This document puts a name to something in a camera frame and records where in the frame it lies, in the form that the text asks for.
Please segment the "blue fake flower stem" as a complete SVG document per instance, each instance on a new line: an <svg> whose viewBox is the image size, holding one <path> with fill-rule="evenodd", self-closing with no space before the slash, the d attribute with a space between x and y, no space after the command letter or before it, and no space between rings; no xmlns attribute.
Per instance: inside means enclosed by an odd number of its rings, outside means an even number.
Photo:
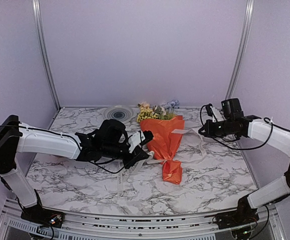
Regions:
<svg viewBox="0 0 290 240"><path fill-rule="evenodd" d="M173 99L171 101L168 101L166 103L163 103L161 105L162 108L164 108L166 111L173 111L174 109L178 109L180 105L179 100Z"/></svg>

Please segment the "brown orange wrapping paper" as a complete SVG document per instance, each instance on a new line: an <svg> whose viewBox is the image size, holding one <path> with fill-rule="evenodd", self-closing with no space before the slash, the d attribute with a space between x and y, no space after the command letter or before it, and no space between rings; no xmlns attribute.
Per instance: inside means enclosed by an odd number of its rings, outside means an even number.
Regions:
<svg viewBox="0 0 290 240"><path fill-rule="evenodd" d="M180 184L182 181L181 162L174 157L180 146L182 135L171 135L175 129L184 129L183 116L177 115L171 120L145 119L140 122L142 131L152 131L153 140L147 144L150 151L154 151L156 160L166 160L162 164L162 179L172 184Z"/></svg>

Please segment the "yellow daisy fake bunch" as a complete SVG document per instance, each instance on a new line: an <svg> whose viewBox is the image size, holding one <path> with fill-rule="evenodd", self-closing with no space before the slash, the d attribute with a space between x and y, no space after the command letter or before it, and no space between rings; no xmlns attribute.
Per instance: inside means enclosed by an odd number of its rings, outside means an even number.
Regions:
<svg viewBox="0 0 290 240"><path fill-rule="evenodd" d="M140 108L140 112L137 116L137 122L140 123L146 119L158 119L159 115L155 113L151 108Z"/></svg>

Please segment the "pink rose fake stem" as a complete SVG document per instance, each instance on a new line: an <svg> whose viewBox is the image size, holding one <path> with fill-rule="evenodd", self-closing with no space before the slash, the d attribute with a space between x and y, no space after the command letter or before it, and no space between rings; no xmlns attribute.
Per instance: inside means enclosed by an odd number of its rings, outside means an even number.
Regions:
<svg viewBox="0 0 290 240"><path fill-rule="evenodd" d="M150 108L150 104L144 101L144 102L139 103L138 107L141 108L141 109L149 109Z"/></svg>

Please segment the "green leafy fake stem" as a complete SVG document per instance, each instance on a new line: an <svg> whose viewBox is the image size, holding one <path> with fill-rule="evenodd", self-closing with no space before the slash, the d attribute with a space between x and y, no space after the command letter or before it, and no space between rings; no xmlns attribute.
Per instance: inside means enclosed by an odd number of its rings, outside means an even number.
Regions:
<svg viewBox="0 0 290 240"><path fill-rule="evenodd" d="M174 109L165 108L163 106L154 106L153 107L153 115L155 119L159 120L171 120L176 116Z"/></svg>

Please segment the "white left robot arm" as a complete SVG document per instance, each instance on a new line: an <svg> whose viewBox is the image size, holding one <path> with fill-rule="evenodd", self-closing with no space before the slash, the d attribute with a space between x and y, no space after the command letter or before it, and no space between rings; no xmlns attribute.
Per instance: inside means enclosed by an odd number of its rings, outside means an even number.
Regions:
<svg viewBox="0 0 290 240"><path fill-rule="evenodd" d="M143 146L153 140L151 131L128 135L125 125L116 119L106 119L91 133L60 133L36 128L10 115L0 125L0 178L16 195L23 213L42 223L48 218L39 194L18 167L18 153L37 153L91 163L105 170L105 165L121 160L123 170L150 158Z"/></svg>

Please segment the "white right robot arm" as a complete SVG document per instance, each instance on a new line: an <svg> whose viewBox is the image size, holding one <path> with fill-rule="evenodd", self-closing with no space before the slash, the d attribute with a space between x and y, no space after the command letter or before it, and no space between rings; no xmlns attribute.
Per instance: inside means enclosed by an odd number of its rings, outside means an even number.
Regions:
<svg viewBox="0 0 290 240"><path fill-rule="evenodd" d="M238 201L232 214L237 224L257 208L290 196L290 129L268 117L245 115L237 98L222 101L221 109L205 104L201 110L208 117L201 121L199 134L242 152L259 180L259 189Z"/></svg>

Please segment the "grey ringed plate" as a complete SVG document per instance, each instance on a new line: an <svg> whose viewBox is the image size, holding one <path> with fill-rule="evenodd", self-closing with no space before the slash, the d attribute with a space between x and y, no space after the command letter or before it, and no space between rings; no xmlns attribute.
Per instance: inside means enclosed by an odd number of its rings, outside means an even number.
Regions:
<svg viewBox="0 0 290 240"><path fill-rule="evenodd" d="M106 120L114 119L124 124L128 123L136 116L136 112L130 106L126 105L107 107L103 110L102 114Z"/></svg>

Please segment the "aluminium frame post right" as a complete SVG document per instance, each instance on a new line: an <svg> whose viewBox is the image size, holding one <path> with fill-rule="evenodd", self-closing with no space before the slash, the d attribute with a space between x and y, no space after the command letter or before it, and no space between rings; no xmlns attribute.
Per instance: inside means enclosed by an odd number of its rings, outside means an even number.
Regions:
<svg viewBox="0 0 290 240"><path fill-rule="evenodd" d="M245 6L245 13L244 13L240 40L238 44L238 50L237 50L236 58L234 61L234 66L231 73L230 81L226 90L226 94L224 98L225 100L233 97L235 88L238 83L240 67L243 61L244 53L246 51L248 39L250 35L253 10L254 10L254 0L247 0L246 6Z"/></svg>

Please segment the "aluminium frame post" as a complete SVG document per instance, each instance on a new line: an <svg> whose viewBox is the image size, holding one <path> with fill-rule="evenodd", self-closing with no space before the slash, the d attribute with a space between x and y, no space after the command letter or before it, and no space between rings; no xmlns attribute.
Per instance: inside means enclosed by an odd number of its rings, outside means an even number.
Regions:
<svg viewBox="0 0 290 240"><path fill-rule="evenodd" d="M236 58L234 61L234 66L231 73L230 81L226 90L226 94L224 98L225 100L233 97L235 88L238 83L240 67L243 61L244 53L246 51L248 39L250 35L253 10L254 10L254 0L247 0L246 6L245 6L245 13L244 13L240 40L238 44L238 50L237 50Z"/></svg>
<svg viewBox="0 0 290 240"><path fill-rule="evenodd" d="M59 111L61 109L60 101L57 95L56 86L54 83L52 70L50 66L50 61L48 58L48 51L45 41L45 35L44 35L44 29L43 29L43 21L42 21L42 15L41 15L41 9L40 9L40 1L39 0L33 0L33 11L34 11L34 18L35 18L35 25L37 29L38 34L38 42L40 46L40 51L42 55L42 61L44 70L47 76L48 85L51 92L51 97L53 99L53 103L55 105L55 108Z"/></svg>

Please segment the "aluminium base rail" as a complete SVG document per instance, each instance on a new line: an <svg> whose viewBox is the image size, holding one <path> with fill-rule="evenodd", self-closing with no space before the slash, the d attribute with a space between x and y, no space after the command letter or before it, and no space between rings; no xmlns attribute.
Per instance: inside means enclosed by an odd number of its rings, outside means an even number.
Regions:
<svg viewBox="0 0 290 240"><path fill-rule="evenodd" d="M18 202L8 199L0 215L0 240L282 240L274 206L258 210L258 220L220 229L216 212L166 216L101 215L64 211L60 228L21 218Z"/></svg>

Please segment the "aluminium frame post left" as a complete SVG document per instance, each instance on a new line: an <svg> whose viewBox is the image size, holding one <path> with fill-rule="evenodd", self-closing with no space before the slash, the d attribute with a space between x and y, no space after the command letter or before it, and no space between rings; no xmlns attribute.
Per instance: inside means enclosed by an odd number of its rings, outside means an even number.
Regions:
<svg viewBox="0 0 290 240"><path fill-rule="evenodd" d="M39 0L33 0L33 11L34 11L34 18L35 18L35 25L37 29L38 34L38 42L40 46L40 51L42 55L42 61L44 70L47 76L48 85L51 92L51 97L53 99L53 103L55 105L55 108L59 111L61 109L60 101L57 95L56 86L54 83L52 70L50 66L50 61L48 58L48 51L45 41L45 35L44 35L44 29L43 29L43 21L42 21L42 15L41 15L41 9L40 9L40 1Z"/></svg>

